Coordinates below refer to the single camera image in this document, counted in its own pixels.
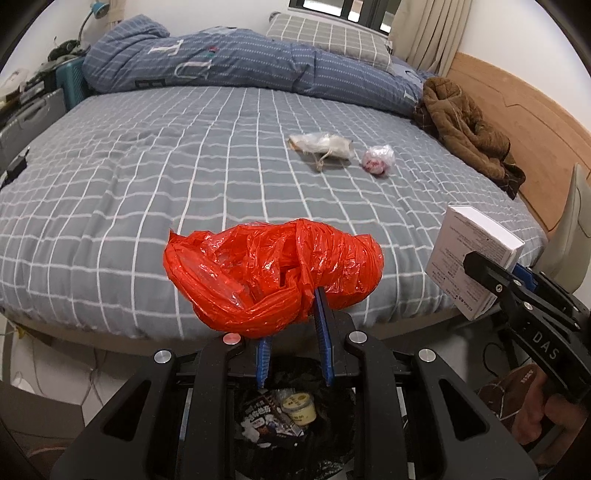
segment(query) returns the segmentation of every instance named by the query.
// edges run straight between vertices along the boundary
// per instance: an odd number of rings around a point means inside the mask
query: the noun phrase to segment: white box
[[[474,320],[487,311],[496,296],[464,272],[464,257],[480,252],[512,270],[523,250],[523,241],[493,219],[469,205],[449,205],[427,265],[427,275]]]

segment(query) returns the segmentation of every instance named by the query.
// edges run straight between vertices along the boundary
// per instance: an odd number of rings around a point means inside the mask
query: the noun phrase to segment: brown jacket
[[[509,138],[484,120],[476,102],[457,83],[442,77],[428,79],[414,119],[456,157],[515,198],[525,174],[512,165]]]

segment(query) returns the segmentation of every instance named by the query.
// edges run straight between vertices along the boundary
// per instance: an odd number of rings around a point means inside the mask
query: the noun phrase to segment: human hand
[[[583,406],[570,403],[562,395],[552,395],[546,400],[542,389],[547,380],[548,376],[540,367],[536,367],[535,379],[515,417],[511,433],[522,445],[536,441],[542,434],[541,421],[544,416],[564,428],[554,443],[535,459],[538,465],[553,466],[570,448],[589,413]]]

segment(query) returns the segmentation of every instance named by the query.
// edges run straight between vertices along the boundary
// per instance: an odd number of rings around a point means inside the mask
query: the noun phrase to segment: gray checkered sheet
[[[353,141],[350,163],[288,149],[290,134]],[[359,157],[389,143],[388,178]],[[394,115],[270,89],[168,87],[93,96],[31,144],[0,192],[0,304],[51,324],[132,338],[212,335],[163,269],[169,229],[310,218],[382,246],[384,276],[357,324],[448,308],[424,269],[448,203],[469,203],[525,242],[544,233],[520,201]]]

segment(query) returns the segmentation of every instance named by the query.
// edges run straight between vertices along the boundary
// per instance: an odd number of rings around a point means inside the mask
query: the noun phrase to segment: trash bin
[[[247,405],[261,393],[237,390],[234,403],[236,470],[251,480],[327,480],[339,473],[353,458],[353,390],[327,387],[320,362],[302,357],[272,358],[265,387],[309,393],[313,396],[316,419],[305,427],[303,439],[295,445],[262,448],[242,434],[241,426]]]

